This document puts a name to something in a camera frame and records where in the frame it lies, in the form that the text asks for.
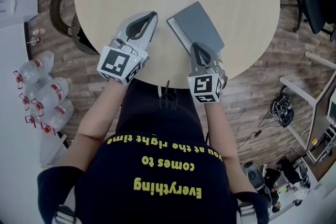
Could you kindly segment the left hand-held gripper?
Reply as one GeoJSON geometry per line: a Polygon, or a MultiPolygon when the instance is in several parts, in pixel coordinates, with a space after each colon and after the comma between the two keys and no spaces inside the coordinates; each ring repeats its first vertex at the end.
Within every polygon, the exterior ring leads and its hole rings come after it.
{"type": "Polygon", "coordinates": [[[104,46],[97,66],[98,73],[107,80],[128,85],[144,67],[149,58],[147,48],[152,40],[158,14],[146,11],[125,19],[117,30],[117,36],[104,46]]]}

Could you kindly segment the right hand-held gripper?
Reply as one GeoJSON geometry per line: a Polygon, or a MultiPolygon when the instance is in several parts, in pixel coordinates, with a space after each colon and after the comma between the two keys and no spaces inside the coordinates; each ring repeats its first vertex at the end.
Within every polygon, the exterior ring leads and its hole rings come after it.
{"type": "Polygon", "coordinates": [[[192,43],[191,73],[187,77],[192,97],[199,103],[217,103],[226,87],[227,76],[218,64],[218,55],[208,45],[192,43]]]}

